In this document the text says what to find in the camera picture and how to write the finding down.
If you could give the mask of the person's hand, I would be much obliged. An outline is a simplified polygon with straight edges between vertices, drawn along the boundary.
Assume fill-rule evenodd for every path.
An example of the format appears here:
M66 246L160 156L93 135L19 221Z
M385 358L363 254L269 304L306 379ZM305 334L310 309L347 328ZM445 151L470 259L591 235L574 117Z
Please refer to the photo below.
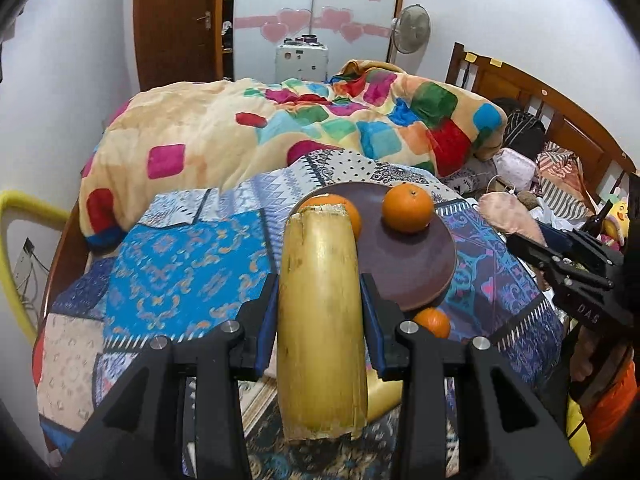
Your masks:
M591 358L598 348L599 336L590 332L588 328L582 327L578 333L574 353L570 358L570 378L573 382L583 382L586 378L594 374ZM623 373L632 353L627 353L627 347L623 344L617 346L608 357L614 366L614 382L618 381L618 376Z

